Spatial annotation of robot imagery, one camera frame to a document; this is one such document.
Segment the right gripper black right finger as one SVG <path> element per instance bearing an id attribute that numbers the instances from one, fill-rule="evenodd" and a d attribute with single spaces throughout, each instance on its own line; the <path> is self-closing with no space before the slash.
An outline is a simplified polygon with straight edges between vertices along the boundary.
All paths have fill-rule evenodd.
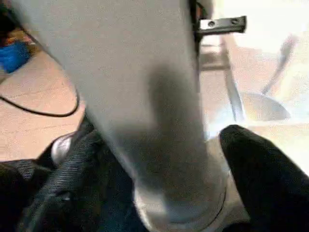
<path id="1" fill-rule="evenodd" d="M 238 125 L 219 134 L 236 188 L 257 232 L 309 230 L 309 177 L 270 140 Z"/>

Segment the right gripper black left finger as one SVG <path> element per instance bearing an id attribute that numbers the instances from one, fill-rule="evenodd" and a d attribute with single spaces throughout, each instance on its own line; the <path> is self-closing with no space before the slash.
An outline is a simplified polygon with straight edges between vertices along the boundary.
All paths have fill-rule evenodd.
<path id="1" fill-rule="evenodd" d="M 133 183 L 101 135 L 80 135 L 35 194 L 19 232 L 143 232 Z"/>

